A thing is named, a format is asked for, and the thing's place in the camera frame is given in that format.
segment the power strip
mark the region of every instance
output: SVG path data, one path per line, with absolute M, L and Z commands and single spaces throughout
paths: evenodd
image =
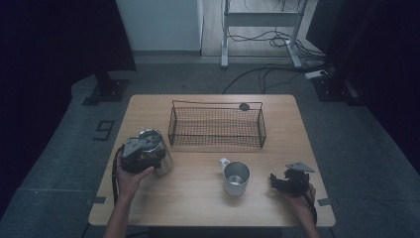
M 306 79 L 321 78 L 321 77 L 327 77 L 327 76 L 328 76 L 328 72 L 326 70 L 318 70 L 318 71 L 305 73 Z

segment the human hand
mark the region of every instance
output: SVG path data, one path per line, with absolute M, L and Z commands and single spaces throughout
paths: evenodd
M 307 197 L 313 202 L 315 200 L 316 189 L 311 183 L 309 183 L 309 189 L 306 191 Z M 314 217 L 309 206 L 313 204 L 308 204 L 308 201 L 303 195 L 296 196 L 284 191 L 281 191 L 280 194 L 284 199 L 290 204 L 291 209 L 294 214 L 299 219 L 300 224 L 308 238 L 320 238 L 321 236 L 318 233 L 318 230 L 315 226 Z
M 311 183 L 309 183 L 309 188 L 306 191 L 306 194 L 312 201 L 315 200 L 315 193 L 315 187 Z M 303 195 L 296 196 L 285 191 L 281 191 L 280 194 L 289 203 L 293 213 L 297 216 L 297 218 L 299 218 L 301 222 L 302 220 L 307 219 L 313 221 L 313 216 L 311 210 L 309 209 L 309 204 L 306 201 L 305 197 L 303 197 Z
M 121 168 L 122 152 L 118 154 L 117 159 L 117 182 L 120 196 L 128 196 L 133 198 L 139 189 L 140 181 L 151 174 L 155 168 L 149 167 L 139 174 L 130 174 Z

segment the wooden table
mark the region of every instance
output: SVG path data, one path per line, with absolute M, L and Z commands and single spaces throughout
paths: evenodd
M 114 208 L 111 185 L 112 161 L 117 149 L 128 137 L 147 128 L 164 134 L 172 100 L 196 102 L 262 102 L 266 129 L 263 148 L 217 150 L 185 149 L 168 146 L 173 159 L 171 171 L 145 178 L 131 207 L 129 224 L 143 226 L 222 226 L 285 227 L 298 221 L 278 191 L 271 189 L 269 174 L 284 178 L 286 164 L 302 162 L 315 170 L 310 182 L 316 187 L 316 199 L 327 198 L 327 192 L 314 158 L 296 101 L 291 95 L 135 95 L 131 98 L 117 136 L 114 149 L 89 216 L 92 225 L 106 225 Z M 246 192 L 240 197 L 228 195 L 218 161 L 227 158 L 245 162 L 251 169 Z M 320 206 L 318 226 L 330 227 L 335 217 L 330 205 Z

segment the wire basket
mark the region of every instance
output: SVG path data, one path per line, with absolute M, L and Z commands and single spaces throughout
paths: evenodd
M 262 102 L 172 101 L 168 137 L 172 146 L 263 147 Z

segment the metal mug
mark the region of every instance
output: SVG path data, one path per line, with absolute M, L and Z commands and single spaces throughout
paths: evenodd
M 172 168 L 173 163 L 160 131 L 149 128 L 142 131 L 138 138 L 143 149 L 141 158 L 145 160 L 160 159 L 160 167 L 155 169 L 155 174 L 159 176 L 166 174 Z
M 226 158 L 220 159 L 219 166 L 225 176 L 225 191 L 233 196 L 244 194 L 251 176 L 248 166 L 242 162 L 230 162 Z

